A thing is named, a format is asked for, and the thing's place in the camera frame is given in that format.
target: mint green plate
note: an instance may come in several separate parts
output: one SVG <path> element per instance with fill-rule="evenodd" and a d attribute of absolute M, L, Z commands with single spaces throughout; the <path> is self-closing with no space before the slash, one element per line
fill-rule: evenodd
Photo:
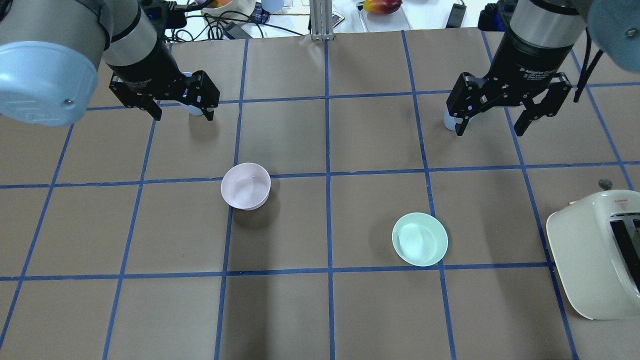
<path fill-rule="evenodd" d="M 449 247 L 444 226 L 425 213 L 410 213 L 400 218 L 391 235 L 394 249 L 407 263 L 431 266 L 440 261 Z"/>

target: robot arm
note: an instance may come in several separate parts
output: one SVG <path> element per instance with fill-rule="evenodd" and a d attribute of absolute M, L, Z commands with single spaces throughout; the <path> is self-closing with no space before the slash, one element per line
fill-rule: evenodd
<path fill-rule="evenodd" d="M 522 136 L 535 120 L 555 116 L 572 87 L 557 70 L 587 24 L 596 45 L 620 67 L 640 72 L 640 40 L 635 33 L 629 36 L 640 19 L 639 3 L 520 0 L 488 73 L 476 78 L 464 72 L 458 77 L 447 99 L 447 112 L 455 119 L 447 127 L 461 136 L 478 113 L 494 106 L 524 105 L 514 124 Z M 533 99 L 545 91 L 542 101 L 535 103 Z"/>
<path fill-rule="evenodd" d="M 48 126 L 75 123 L 102 58 L 114 72 L 109 87 L 125 106 L 159 120 L 156 100 L 175 100 L 213 119 L 220 92 L 204 71 L 180 72 L 137 0 L 0 3 L 10 3 L 0 16 L 0 113 Z"/>

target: light blue joint cap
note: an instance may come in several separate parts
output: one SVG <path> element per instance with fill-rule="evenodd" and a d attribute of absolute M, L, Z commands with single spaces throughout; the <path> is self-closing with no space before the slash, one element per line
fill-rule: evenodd
<path fill-rule="evenodd" d="M 81 53 L 50 42 L 0 46 L 0 113 L 46 126 L 71 125 L 84 115 L 98 83 Z"/>
<path fill-rule="evenodd" d="M 640 0 L 594 0 L 588 26 L 593 42 L 614 63 L 640 72 Z"/>

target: grid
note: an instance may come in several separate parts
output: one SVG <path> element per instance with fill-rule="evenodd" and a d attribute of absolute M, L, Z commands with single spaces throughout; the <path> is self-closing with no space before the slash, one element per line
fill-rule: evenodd
<path fill-rule="evenodd" d="M 171 277 L 220 277 L 221 278 L 221 288 L 220 288 L 220 301 L 219 301 L 219 309 L 218 309 L 218 324 L 217 324 L 217 333 L 216 333 L 216 343 L 215 343 L 215 359 L 220 358 L 220 345 L 221 345 L 221 333 L 222 333 L 222 324 L 223 324 L 223 314 L 225 310 L 225 289 L 226 289 L 226 281 L 228 277 L 237 277 L 237 276 L 253 276 L 253 275 L 278 275 L 278 274 L 326 274 L 328 276 L 328 303 L 329 303 L 329 331 L 330 331 L 330 355 L 331 359 L 335 359 L 335 330 L 334 330 L 334 313 L 333 313 L 333 275 L 336 273 L 345 273 L 345 272 L 395 272 L 395 271 L 437 271 L 440 274 L 440 285 L 442 291 L 442 300 L 444 304 L 444 315 L 447 326 L 447 336 L 449 339 L 449 348 L 451 351 L 451 358 L 456 359 L 456 346 L 454 343 L 454 333 L 452 329 L 451 323 L 451 314 L 449 310 L 449 299 L 447 295 L 447 281 L 445 277 L 445 270 L 462 270 L 462 269 L 488 269 L 488 268 L 548 268 L 551 280 L 553 283 L 554 291 L 556 294 L 557 305 L 559 307 L 562 320 L 564 323 L 564 329 L 566 332 L 567 342 L 570 346 L 570 350 L 574 359 L 578 359 L 578 354 L 575 348 L 575 344 L 573 341 L 572 332 L 569 326 L 569 322 L 567 320 L 567 316 L 564 310 L 563 301 L 561 298 L 560 288 L 557 282 L 557 279 L 554 275 L 554 264 L 552 262 L 549 249 L 547 248 L 547 243 L 545 241 L 545 235 L 543 232 L 543 224 L 539 215 L 538 207 L 536 205 L 536 199 L 534 198 L 531 182 L 529 180 L 528 170 L 534 168 L 561 168 L 561 167 L 600 167 L 600 166 L 613 166 L 617 165 L 620 167 L 625 180 L 627 182 L 627 186 L 629 189 L 633 190 L 634 185 L 629 177 L 626 166 L 627 165 L 640 165 L 640 161 L 623 161 L 617 148 L 616 144 L 613 141 L 613 138 L 607 128 L 607 125 L 604 121 L 600 110 L 598 109 L 598 105 L 593 97 L 591 92 L 591 88 L 595 87 L 610 87 L 610 86 L 638 86 L 640 83 L 611 83 L 611 84 L 597 84 L 597 85 L 588 85 L 586 88 L 586 93 L 588 94 L 589 100 L 593 105 L 593 108 L 597 114 L 597 117 L 602 125 L 602 129 L 611 145 L 611 149 L 616 157 L 616 161 L 610 162 L 600 162 L 600 163 L 574 163 L 574 164 L 562 164 L 562 163 L 551 163 L 551 164 L 542 164 L 542 165 L 527 165 L 522 156 L 522 152 L 520 150 L 520 146 L 518 143 L 518 138 L 513 131 L 513 122 L 511 120 L 511 116 L 509 111 L 505 109 L 506 118 L 508 120 L 509 126 L 511 128 L 511 136 L 513 138 L 513 143 L 516 148 L 516 153 L 518 156 L 518 165 L 499 165 L 499 166 L 481 166 L 481 167 L 444 167 L 444 168 L 432 168 L 429 166 L 428 159 L 425 152 L 424 139 L 422 136 L 422 122 L 420 121 L 420 111 L 418 106 L 418 95 L 426 95 L 426 94 L 448 94 L 449 90 L 433 90 L 433 91 L 417 91 L 415 86 L 415 80 L 413 76 L 413 67 L 412 67 L 412 58 L 410 55 L 409 47 L 407 44 L 406 34 L 404 31 L 401 32 L 403 39 L 403 47 L 404 54 L 406 56 L 406 66 L 410 77 L 411 83 L 411 92 L 394 92 L 394 93 L 378 93 L 378 94 L 345 94 L 345 95 L 330 95 L 330 77 L 329 77 L 329 48 L 328 43 L 324 43 L 324 95 L 317 97 L 283 97 L 283 98 L 274 98 L 274 99 L 244 99 L 244 83 L 246 77 L 246 63 L 247 63 L 247 54 L 248 54 L 248 46 L 249 41 L 246 40 L 244 43 L 244 56 L 243 56 L 243 70 L 242 70 L 242 80 L 241 80 L 241 88 L 240 95 L 237 101 L 221 101 L 222 104 L 238 104 L 239 106 L 239 116 L 237 119 L 237 130 L 236 130 L 236 144 L 234 151 L 234 165 L 238 164 L 238 152 L 240 146 L 240 134 L 241 134 L 241 122 L 243 115 L 243 104 L 249 102 L 276 102 L 276 101 L 301 101 L 301 100 L 311 100 L 311 99 L 324 99 L 324 110 L 325 110 L 325 134 L 326 134 L 326 170 L 323 173 L 301 173 L 301 174 L 278 174 L 273 175 L 272 178 L 290 178 L 290 177 L 324 177 L 326 179 L 326 228 L 327 228 L 327 263 L 328 266 L 326 268 L 292 268 L 292 269 L 284 269 L 284 270 L 253 270 L 253 271 L 228 271 L 228 257 L 229 257 L 229 247 L 230 247 L 230 237 L 232 230 L 232 217 L 234 214 L 234 210 L 229 208 L 228 218 L 227 218 L 227 232 L 225 238 L 225 252 L 224 252 L 224 260 L 223 260 L 223 270 L 217 272 L 180 272 L 180 273 L 162 273 L 162 274 L 126 274 L 125 268 L 127 266 L 127 257 L 129 254 L 129 248 L 131 245 L 131 239 L 134 232 L 134 227 L 136 224 L 136 217 L 138 212 L 138 206 L 140 204 L 140 199 L 143 191 L 143 187 L 146 184 L 154 184 L 154 183 L 181 183 L 181 182 L 204 182 L 204 181 L 221 181 L 221 177 L 197 177 L 197 178 L 175 178 L 175 179 L 146 179 L 145 171 L 147 168 L 147 161 L 149 157 L 149 152 L 151 149 L 152 141 L 154 138 L 154 129 L 156 126 L 155 122 L 152 122 L 147 147 L 145 151 L 144 162 L 140 174 L 139 181 L 120 181 L 120 182 L 100 182 L 100 183 L 57 183 L 58 172 L 60 171 L 60 167 L 63 163 L 63 159 L 65 157 L 65 152 L 67 150 L 67 146 L 73 132 L 74 127 L 70 126 L 64 146 L 60 153 L 60 157 L 58 160 L 58 164 L 56 170 L 54 172 L 51 183 L 49 184 L 9 184 L 9 185 L 0 185 L 0 189 L 9 189 L 9 188 L 48 188 L 48 193 L 46 196 L 46 200 L 44 202 L 44 206 L 42 208 L 42 212 L 40 214 L 40 218 L 37 223 L 37 227 L 35 229 L 35 233 L 33 235 L 33 240 L 31 242 L 27 257 L 24 262 L 24 266 L 22 267 L 22 272 L 19 276 L 15 277 L 0 277 L 0 281 L 17 281 L 17 287 L 15 293 L 12 298 L 11 306 L 8 312 L 8 316 L 4 321 L 3 330 L 0 335 L 0 347 L 3 344 L 4 338 L 6 336 L 6 332 L 8 327 L 10 326 L 10 322 L 12 319 L 12 313 L 15 308 L 16 302 L 18 300 L 20 290 L 24 281 L 44 281 L 44 280 L 62 280 L 62 279 L 116 279 L 117 287 L 115 292 L 115 297 L 113 300 L 113 307 L 111 309 L 111 315 L 109 318 L 108 325 L 108 333 L 104 342 L 104 350 L 103 350 L 103 359 L 108 358 L 109 352 L 109 344 L 111 341 L 111 333 L 113 330 L 113 324 L 115 321 L 115 315 L 118 309 L 118 300 L 120 297 L 120 290 L 122 288 L 122 281 L 124 279 L 150 279 L 150 278 L 171 278 Z M 487 55 L 492 60 L 492 54 L 487 42 L 486 35 L 482 34 L 482 38 L 484 41 L 484 46 L 486 47 Z M 572 58 L 575 62 L 575 65 L 578 69 L 580 69 L 579 61 L 572 51 Z M 355 98 L 355 97 L 387 97 L 387 96 L 402 96 L 402 95 L 411 95 L 413 99 L 413 108 L 415 111 L 415 124 L 417 126 L 417 132 L 419 137 L 420 144 L 420 154 L 422 156 L 422 168 L 407 168 L 401 170 L 363 170 L 356 172 L 333 172 L 331 170 L 330 165 L 330 100 L 331 99 L 341 99 L 341 98 Z M 178 106 L 175 103 L 164 103 L 160 104 L 162 107 L 168 106 Z M 111 109 L 120 109 L 124 108 L 122 106 L 106 106 L 106 107 L 95 107 L 89 108 L 89 111 L 92 110 L 111 110 Z M 331 185 L 332 178 L 339 176 L 359 176 L 359 175 L 373 175 L 373 174 L 409 174 L 409 173 L 418 173 L 425 175 L 425 185 L 429 200 L 429 208 L 431 214 L 437 217 L 436 207 L 433 201 L 432 187 L 431 187 L 431 174 L 435 172 L 457 172 L 457 171 L 475 171 L 475 170 L 521 170 L 522 175 L 524 177 L 525 185 L 527 188 L 527 192 L 529 194 L 529 200 L 531 202 L 531 207 L 534 213 L 534 217 L 536 220 L 536 225 L 538 226 L 538 232 L 540 235 L 540 240 L 542 244 L 542 248 L 545 255 L 544 262 L 533 262 L 533 263 L 488 263 L 488 264 L 466 264 L 466 265 L 445 265 L 441 260 L 437 265 L 428 266 L 426 268 L 419 268 L 415 266 L 363 266 L 363 267 L 334 267 L 333 266 L 333 250 L 332 250 L 332 216 L 331 216 Z M 120 271 L 118 274 L 87 274 L 87 275 L 32 275 L 27 276 L 26 272 L 29 266 L 29 262 L 31 260 L 31 256 L 33 253 L 33 249 L 35 248 L 38 234 L 40 232 L 40 227 L 42 225 L 45 213 L 47 211 L 47 207 L 49 204 L 49 200 L 51 199 L 51 194 L 55 188 L 64 188 L 64 187 L 73 187 L 73 186 L 123 186 L 123 185 L 138 185 L 138 192 L 135 200 L 134 210 L 131 216 L 131 224 L 129 227 L 129 234 L 127 236 L 127 241 L 125 245 L 124 255 L 122 258 L 122 265 L 120 267 Z"/>

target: screw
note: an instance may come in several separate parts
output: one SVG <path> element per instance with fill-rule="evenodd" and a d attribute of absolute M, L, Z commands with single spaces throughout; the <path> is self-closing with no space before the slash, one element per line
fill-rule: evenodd
<path fill-rule="evenodd" d="M 611 190 L 613 188 L 613 183 L 609 179 L 600 179 L 598 181 L 598 186 L 602 190 Z"/>

